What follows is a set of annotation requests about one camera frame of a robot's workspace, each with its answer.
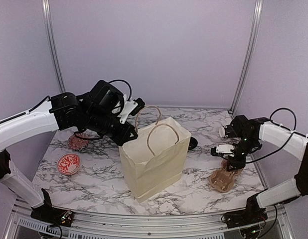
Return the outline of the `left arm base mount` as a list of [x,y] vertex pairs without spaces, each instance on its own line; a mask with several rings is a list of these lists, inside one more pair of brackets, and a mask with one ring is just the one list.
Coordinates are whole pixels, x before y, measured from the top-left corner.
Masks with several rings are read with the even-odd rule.
[[44,200],[43,205],[38,208],[31,208],[31,217],[54,225],[71,227],[74,213],[71,210],[59,209],[52,206],[52,202],[48,192],[41,189]]

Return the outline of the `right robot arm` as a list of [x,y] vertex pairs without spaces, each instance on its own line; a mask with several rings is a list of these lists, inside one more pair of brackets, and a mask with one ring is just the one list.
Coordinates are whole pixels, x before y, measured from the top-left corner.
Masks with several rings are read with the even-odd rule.
[[300,161],[300,167],[291,179],[268,190],[251,196],[242,211],[241,218],[252,223],[268,206],[287,203],[299,197],[308,196],[308,135],[296,131],[297,120],[292,128],[273,120],[272,116],[248,119],[244,115],[235,116],[232,121],[220,129],[221,137],[239,138],[235,146],[230,146],[222,156],[227,161],[227,171],[243,169],[249,162],[247,156],[259,150],[262,143],[275,147],[270,153],[251,161],[259,162],[274,154],[285,151]]

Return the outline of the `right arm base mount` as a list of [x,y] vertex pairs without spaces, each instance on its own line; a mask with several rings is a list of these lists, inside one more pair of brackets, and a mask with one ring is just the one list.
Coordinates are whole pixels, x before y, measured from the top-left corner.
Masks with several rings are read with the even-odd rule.
[[246,226],[268,219],[266,210],[258,205],[257,196],[258,194],[255,194],[247,199],[245,209],[227,212],[222,216],[221,221],[227,228]]

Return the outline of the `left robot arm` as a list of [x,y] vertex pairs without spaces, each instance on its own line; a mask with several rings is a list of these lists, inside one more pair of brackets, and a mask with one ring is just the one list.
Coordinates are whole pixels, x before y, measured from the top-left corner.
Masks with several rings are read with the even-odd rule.
[[113,81],[100,80],[87,93],[70,92],[47,96],[29,110],[0,121],[0,183],[22,197],[46,221],[57,218],[50,196],[44,189],[36,189],[32,182],[18,171],[7,148],[46,132],[76,127],[78,132],[91,130],[97,139],[108,136],[116,145],[138,137],[136,128],[127,122],[145,103],[141,98],[125,96],[113,86]]

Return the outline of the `cream paper bag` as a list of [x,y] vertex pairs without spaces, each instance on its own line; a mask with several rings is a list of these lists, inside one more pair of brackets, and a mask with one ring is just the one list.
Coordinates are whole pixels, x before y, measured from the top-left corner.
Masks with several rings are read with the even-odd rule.
[[138,138],[119,153],[125,183],[141,203],[181,178],[191,133],[172,117],[135,129]]

